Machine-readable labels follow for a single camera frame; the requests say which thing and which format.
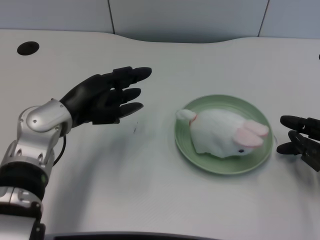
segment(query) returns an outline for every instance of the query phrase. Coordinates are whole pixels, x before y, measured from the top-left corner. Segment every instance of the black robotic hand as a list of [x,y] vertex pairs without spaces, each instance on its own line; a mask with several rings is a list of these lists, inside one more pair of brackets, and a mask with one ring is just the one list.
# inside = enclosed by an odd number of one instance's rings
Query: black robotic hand
[[292,129],[288,135],[291,142],[284,143],[277,147],[276,151],[285,155],[301,154],[301,159],[305,161],[315,171],[320,171],[320,120],[313,118],[302,118],[297,116],[282,116],[282,125]]
[[72,127],[89,122],[118,124],[120,118],[141,109],[143,105],[139,102],[126,104],[137,98],[141,89],[126,88],[148,78],[151,72],[149,67],[132,69],[128,66],[91,76],[79,83],[60,100],[72,116]]

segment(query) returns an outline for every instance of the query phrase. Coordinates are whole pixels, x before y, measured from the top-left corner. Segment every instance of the black grommet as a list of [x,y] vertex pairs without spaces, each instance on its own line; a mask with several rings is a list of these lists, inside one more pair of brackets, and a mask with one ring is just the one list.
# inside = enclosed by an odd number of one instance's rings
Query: black grommet
[[22,43],[17,48],[16,51],[18,54],[22,56],[28,56],[28,55],[34,54],[38,50],[39,50],[39,43],[35,41],[27,41],[25,43]]

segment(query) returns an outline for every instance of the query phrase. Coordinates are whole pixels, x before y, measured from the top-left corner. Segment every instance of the black cable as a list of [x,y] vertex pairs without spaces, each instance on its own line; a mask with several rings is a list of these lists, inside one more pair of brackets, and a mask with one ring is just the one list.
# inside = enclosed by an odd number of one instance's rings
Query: black cable
[[63,146],[62,146],[61,152],[60,152],[59,156],[56,158],[56,160],[54,160],[53,166],[57,164],[57,162],[60,160],[60,158],[64,154],[65,149],[66,149],[66,145],[67,145],[67,137],[66,137],[66,135],[64,135],[63,136]]

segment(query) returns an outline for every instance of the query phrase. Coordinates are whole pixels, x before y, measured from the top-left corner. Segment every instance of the bunny tail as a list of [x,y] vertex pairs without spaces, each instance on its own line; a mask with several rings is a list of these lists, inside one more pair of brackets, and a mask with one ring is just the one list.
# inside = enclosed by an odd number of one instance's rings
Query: bunny tail
[[182,110],[177,111],[175,116],[177,119],[180,119],[180,120],[192,121],[196,118],[197,114],[193,111],[190,111],[187,109],[182,109]]

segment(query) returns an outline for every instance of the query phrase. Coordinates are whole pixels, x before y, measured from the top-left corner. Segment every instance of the silver robotic arm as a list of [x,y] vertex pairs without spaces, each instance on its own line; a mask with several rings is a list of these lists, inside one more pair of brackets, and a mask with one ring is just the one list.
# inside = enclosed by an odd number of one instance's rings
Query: silver robotic arm
[[0,240],[44,239],[42,200],[59,138],[66,140],[70,130],[83,123],[118,124],[120,118],[141,109],[141,103],[125,104],[141,90],[123,89],[150,74],[148,67],[124,67],[94,75],[60,101],[51,99],[20,114],[17,138],[0,164]]

